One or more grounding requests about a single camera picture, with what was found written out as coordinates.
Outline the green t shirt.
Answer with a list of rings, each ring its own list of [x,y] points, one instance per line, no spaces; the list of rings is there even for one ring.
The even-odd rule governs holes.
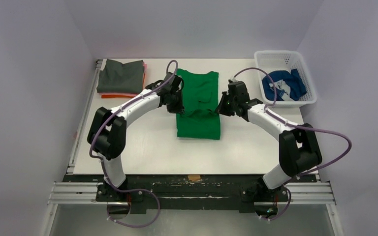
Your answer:
[[[183,79],[183,114],[176,115],[177,137],[219,140],[221,121],[215,109],[218,106],[219,73],[210,71],[195,74],[178,69]]]

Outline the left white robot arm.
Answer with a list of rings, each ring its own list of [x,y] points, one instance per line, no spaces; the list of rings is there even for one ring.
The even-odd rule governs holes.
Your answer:
[[[128,127],[161,106],[171,114],[183,113],[183,87],[183,79],[168,72],[163,80],[147,85],[126,103],[111,109],[100,107],[95,112],[87,136],[91,146],[89,156],[101,163],[104,181],[110,185],[108,195],[114,201],[121,201],[127,195],[121,154],[126,147]]]

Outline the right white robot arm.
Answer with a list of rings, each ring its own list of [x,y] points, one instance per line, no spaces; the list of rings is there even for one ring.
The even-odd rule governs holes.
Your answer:
[[[259,181],[257,195],[268,200],[276,189],[296,175],[322,162],[322,155],[312,126],[290,124],[266,107],[259,99],[250,99],[242,81],[229,81],[215,110],[224,116],[239,116],[265,130],[279,143],[279,163]]]

